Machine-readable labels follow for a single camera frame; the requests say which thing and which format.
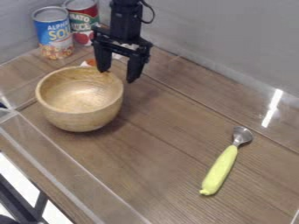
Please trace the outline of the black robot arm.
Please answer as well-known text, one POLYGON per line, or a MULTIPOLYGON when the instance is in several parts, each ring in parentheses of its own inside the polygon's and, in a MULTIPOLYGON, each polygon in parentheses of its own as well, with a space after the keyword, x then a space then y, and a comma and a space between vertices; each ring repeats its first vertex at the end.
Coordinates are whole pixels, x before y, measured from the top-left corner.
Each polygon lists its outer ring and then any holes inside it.
POLYGON ((153 44, 141 38, 141 24, 155 20, 143 20, 143 9, 147 7, 152 15, 155 10, 145 0, 111 0, 109 27, 92 26, 91 40, 97 70, 104 73, 111 68, 112 54, 128 57, 125 81, 132 83, 141 75, 144 65, 149 61, 153 44))

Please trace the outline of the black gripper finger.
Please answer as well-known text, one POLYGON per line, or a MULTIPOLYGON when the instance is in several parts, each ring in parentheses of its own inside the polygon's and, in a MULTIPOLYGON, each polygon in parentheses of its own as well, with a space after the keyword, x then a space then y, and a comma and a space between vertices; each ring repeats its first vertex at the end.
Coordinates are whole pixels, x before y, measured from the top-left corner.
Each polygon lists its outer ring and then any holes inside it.
POLYGON ((141 54, 135 54, 129 57, 127 62, 127 76, 125 80, 128 83, 132 83, 143 72, 145 65, 145 57, 141 54))
POLYGON ((111 68, 112 52, 103 45, 93 45, 97 70, 104 73, 111 68))

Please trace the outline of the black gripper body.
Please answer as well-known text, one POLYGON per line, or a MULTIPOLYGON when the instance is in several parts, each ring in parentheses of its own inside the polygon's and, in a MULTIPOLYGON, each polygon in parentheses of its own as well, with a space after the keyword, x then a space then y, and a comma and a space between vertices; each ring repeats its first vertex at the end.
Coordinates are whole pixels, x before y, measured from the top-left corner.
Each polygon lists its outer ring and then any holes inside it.
POLYGON ((100 28, 93 26, 95 44, 103 45, 112 54, 131 57, 135 54, 144 56, 144 63, 149 60, 152 43, 141 38, 141 24, 151 24, 152 19, 143 19, 144 8, 153 10, 148 3, 111 3, 109 27, 100 28))

